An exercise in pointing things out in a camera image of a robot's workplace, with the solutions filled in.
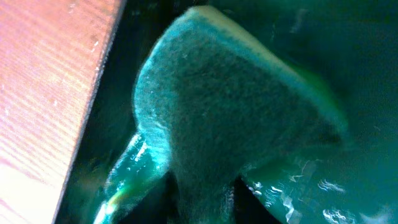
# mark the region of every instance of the green sponge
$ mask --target green sponge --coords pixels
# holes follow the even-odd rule
[[[211,6],[189,9],[159,39],[134,106],[160,167],[154,176],[176,177],[182,223],[231,222],[237,176],[348,142],[344,114],[321,79],[281,61]]]

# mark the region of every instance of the teal sponge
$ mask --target teal sponge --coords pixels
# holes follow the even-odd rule
[[[139,132],[179,190],[182,223],[230,221],[238,175],[295,151],[345,147],[345,117],[316,75],[278,59],[211,6],[159,39],[134,93]]]

